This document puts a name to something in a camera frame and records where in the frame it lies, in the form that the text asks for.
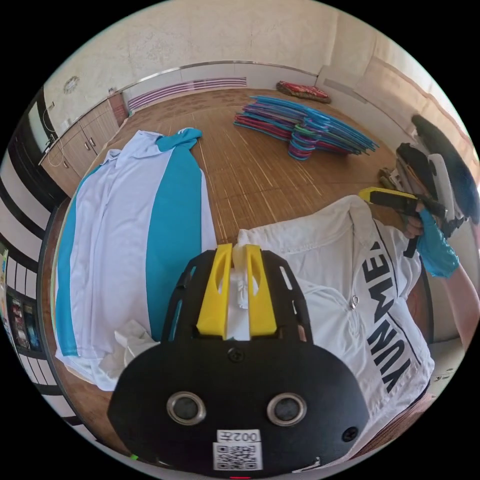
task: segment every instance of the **wooden floor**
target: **wooden floor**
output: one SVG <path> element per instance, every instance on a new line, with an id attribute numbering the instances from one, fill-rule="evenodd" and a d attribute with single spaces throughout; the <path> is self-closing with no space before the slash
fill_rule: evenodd
<path id="1" fill-rule="evenodd" d="M 315 152 L 306 162 L 295 161 L 288 156 L 285 142 L 233 125 L 234 114 L 252 101 L 249 98 L 251 95 L 286 98 L 270 90 L 229 89 L 163 101 L 138 111 L 128 119 L 102 150 L 95 165 L 103 161 L 110 148 L 121 149 L 138 130 L 168 135 L 185 127 L 200 129 L 203 137 L 191 151 L 207 179 L 219 244 L 235 243 L 239 229 L 309 215 L 345 195 L 354 195 L 365 187 L 379 186 L 379 169 L 395 165 L 394 154 L 379 138 L 335 110 L 335 99 L 331 105 L 323 105 L 288 97 L 339 118 L 380 145 L 370 155 L 341 158 L 326 152 Z M 67 205 L 62 205 L 55 219 L 42 273 L 43 321 L 52 356 L 56 344 L 50 314 L 50 278 L 66 209 Z M 372 211 L 385 224 L 402 227 L 400 217 L 390 209 L 375 207 Z M 425 336 L 429 322 L 427 305 L 424 285 L 419 281 L 408 299 L 408 306 Z M 110 448 L 128 453 L 106 416 L 111 394 L 76 378 L 58 360 L 54 362 L 67 395 L 88 428 Z"/>

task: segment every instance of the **zipper pull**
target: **zipper pull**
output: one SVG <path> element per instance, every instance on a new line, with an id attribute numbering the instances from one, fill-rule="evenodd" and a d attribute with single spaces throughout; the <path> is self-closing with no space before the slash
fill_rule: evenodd
<path id="1" fill-rule="evenodd" d="M 352 310 L 355 310 L 357 308 L 357 305 L 359 304 L 359 301 L 360 299 L 356 295 L 354 295 L 351 299 L 350 308 Z"/>

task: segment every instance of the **blue glove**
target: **blue glove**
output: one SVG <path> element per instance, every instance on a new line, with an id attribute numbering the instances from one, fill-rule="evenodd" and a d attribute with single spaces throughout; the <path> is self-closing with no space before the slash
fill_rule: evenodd
<path id="1" fill-rule="evenodd" d="M 418 214 L 423 222 L 423 234 L 418 238 L 417 250 L 423 265 L 432 277 L 449 278 L 459 266 L 459 258 L 430 212 L 423 208 Z"/>

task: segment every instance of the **screw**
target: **screw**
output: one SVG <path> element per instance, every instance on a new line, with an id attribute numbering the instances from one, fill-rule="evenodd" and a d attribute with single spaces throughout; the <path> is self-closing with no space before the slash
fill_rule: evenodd
<path id="1" fill-rule="evenodd" d="M 347 428 L 344 432 L 343 435 L 341 436 L 341 439 L 344 442 L 351 442 L 354 440 L 357 435 L 359 434 L 359 429 L 356 426 L 351 426 L 350 428 Z"/>
<path id="2" fill-rule="evenodd" d="M 228 358 L 237 364 L 245 358 L 245 354 L 238 348 L 231 348 L 228 351 Z"/>

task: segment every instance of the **wall clock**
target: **wall clock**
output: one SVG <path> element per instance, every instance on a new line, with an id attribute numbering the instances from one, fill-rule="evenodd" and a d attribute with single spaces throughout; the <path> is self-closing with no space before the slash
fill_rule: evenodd
<path id="1" fill-rule="evenodd" d="M 80 79 L 77 76 L 73 76 L 69 78 L 66 82 L 65 85 L 63 86 L 63 93 L 64 94 L 70 94 L 72 93 L 75 88 L 77 87 Z"/>

